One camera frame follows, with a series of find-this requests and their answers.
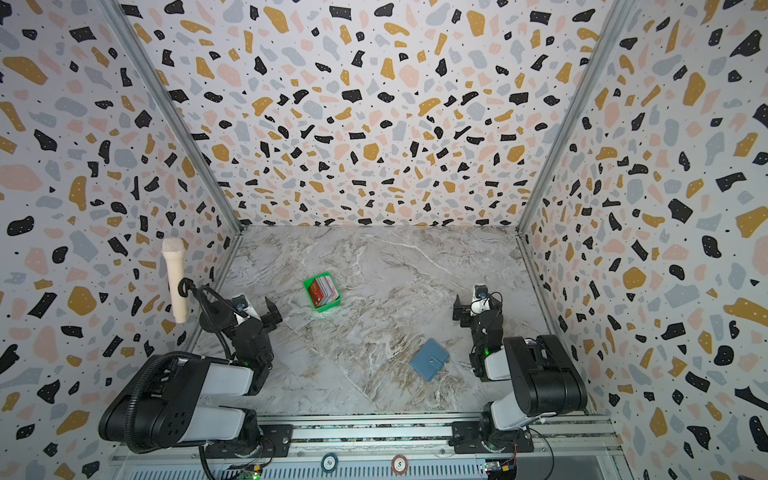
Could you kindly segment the blue card holder wallet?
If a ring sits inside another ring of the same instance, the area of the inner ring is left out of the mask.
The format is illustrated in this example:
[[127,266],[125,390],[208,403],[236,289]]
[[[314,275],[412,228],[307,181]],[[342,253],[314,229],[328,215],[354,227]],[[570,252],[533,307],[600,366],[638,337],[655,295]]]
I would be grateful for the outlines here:
[[434,339],[429,339],[416,352],[409,365],[426,382],[432,382],[449,359],[448,351]]

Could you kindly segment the green plastic card tray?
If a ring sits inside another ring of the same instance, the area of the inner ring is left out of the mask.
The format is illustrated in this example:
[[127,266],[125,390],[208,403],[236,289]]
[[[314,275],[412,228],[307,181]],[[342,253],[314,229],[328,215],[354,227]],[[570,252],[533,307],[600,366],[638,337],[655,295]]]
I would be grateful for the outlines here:
[[305,280],[303,287],[317,312],[324,312],[341,304],[341,292],[329,272]]

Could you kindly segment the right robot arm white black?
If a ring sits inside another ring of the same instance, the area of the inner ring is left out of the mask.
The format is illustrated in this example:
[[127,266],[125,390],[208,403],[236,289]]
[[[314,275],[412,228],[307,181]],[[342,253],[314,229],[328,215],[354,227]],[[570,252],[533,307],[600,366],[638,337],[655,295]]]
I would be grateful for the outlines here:
[[452,319],[470,330],[474,375],[485,383],[506,382],[511,392],[487,403],[474,421],[451,425],[448,444],[457,454],[511,454],[533,451],[530,426],[558,415],[584,411],[588,394],[576,367],[557,336],[506,336],[503,297],[485,285],[473,299],[456,299]]

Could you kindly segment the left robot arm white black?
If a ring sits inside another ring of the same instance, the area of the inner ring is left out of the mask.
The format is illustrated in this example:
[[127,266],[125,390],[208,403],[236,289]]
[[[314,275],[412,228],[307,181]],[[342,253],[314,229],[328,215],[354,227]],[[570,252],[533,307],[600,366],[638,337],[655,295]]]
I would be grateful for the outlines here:
[[184,278],[175,290],[200,306],[200,326],[223,348],[220,357],[186,351],[151,355],[103,413],[101,439],[135,454],[200,447],[213,455],[251,456],[267,448],[252,409],[207,406],[205,397],[254,397],[275,359],[270,334],[282,322],[266,300],[257,313],[245,295],[226,299],[210,286]]

